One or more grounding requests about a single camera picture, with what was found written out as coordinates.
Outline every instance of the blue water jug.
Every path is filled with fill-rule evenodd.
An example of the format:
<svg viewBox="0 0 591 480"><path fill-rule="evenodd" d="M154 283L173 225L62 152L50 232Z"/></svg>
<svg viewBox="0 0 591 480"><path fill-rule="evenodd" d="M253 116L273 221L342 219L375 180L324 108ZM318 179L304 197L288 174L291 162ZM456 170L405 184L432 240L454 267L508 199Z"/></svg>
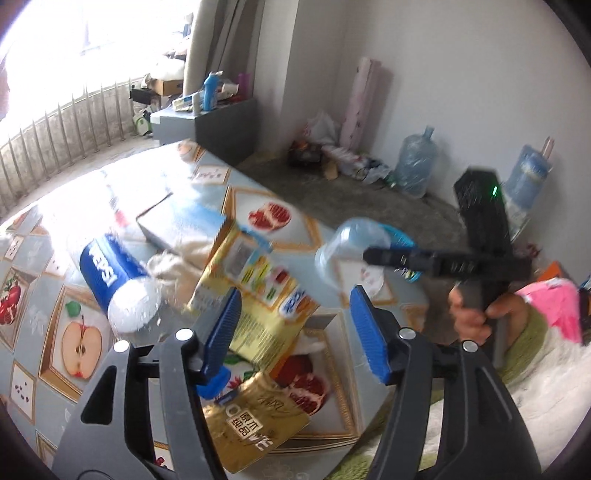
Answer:
<svg viewBox="0 0 591 480"><path fill-rule="evenodd" d="M392 182L414 198L422 198L427 191L437 158L437 145L431 140L433 127L427 127L423 135L410 135L402 142L398 164L392 174Z"/></svg>
<svg viewBox="0 0 591 480"><path fill-rule="evenodd" d="M529 145L524 146L509 179L502 187L512 239L527 224L530 210L548 178L552 169L548 159L553 147L554 139L550 137L546 139L541 152Z"/></svg>

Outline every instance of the rolled mat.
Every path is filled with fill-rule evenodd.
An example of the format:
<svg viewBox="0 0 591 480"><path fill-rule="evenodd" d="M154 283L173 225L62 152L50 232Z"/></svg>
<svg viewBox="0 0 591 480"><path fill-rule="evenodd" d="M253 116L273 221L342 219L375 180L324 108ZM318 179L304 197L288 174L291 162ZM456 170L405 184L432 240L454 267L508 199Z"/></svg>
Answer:
<svg viewBox="0 0 591 480"><path fill-rule="evenodd" d="M381 65L382 62L367 57L361 57L359 61L345 121L340 131L339 144L343 148L354 151L359 148Z"/></svg>

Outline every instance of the cardboard box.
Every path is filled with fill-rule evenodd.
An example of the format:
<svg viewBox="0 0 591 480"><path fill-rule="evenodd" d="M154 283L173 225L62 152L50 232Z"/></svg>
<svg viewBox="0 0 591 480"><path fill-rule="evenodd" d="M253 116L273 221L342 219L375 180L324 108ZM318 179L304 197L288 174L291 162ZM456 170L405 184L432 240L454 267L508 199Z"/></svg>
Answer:
<svg viewBox="0 0 591 480"><path fill-rule="evenodd" d="M137 217L157 247L204 269L230 231L233 220L198 203L188 192L171 193Z"/></svg>
<svg viewBox="0 0 591 480"><path fill-rule="evenodd" d="M163 97L183 93L182 80L154 80L151 89Z"/></svg>
<svg viewBox="0 0 591 480"><path fill-rule="evenodd" d="M555 260L535 280L536 281L545 281L545 280L550 280L551 278L557 278L557 277L558 278L568 278L569 280L572 280L571 276L564 269L564 267L560 264L560 262L557 262Z"/></svg>

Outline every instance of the black handle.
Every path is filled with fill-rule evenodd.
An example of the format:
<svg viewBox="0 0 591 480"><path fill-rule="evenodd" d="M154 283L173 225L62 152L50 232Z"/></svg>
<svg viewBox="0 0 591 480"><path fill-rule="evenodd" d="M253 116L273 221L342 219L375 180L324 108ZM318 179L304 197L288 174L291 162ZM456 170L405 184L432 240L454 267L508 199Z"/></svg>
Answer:
<svg viewBox="0 0 591 480"><path fill-rule="evenodd" d="M392 323L397 323L394 315L386 313ZM403 367L394 406L366 480L414 478L421 461L431 403L433 348L425 337L416 332L413 334L415 337L408 339L400 338L399 334L388 343L390 351L399 349L408 361Z"/></svg>
<svg viewBox="0 0 591 480"><path fill-rule="evenodd" d="M492 302L508 291L509 283L467 280L459 283L458 288L465 308L484 312ZM481 350L495 368L502 368L507 346L507 320L488 318L486 324L491 327L492 333Z"/></svg>
<svg viewBox="0 0 591 480"><path fill-rule="evenodd" d="M160 479L154 465L147 381L136 378L141 349L117 342L86 386L51 469L61 480Z"/></svg>
<svg viewBox="0 0 591 480"><path fill-rule="evenodd" d="M186 371L184 359L199 348L203 346L190 329L169 336L161 348L160 394L168 447L178 480L227 480Z"/></svg>
<svg viewBox="0 0 591 480"><path fill-rule="evenodd" d="M473 342L456 346L458 368L446 376L436 464L420 480L540 479L534 443L517 406Z"/></svg>

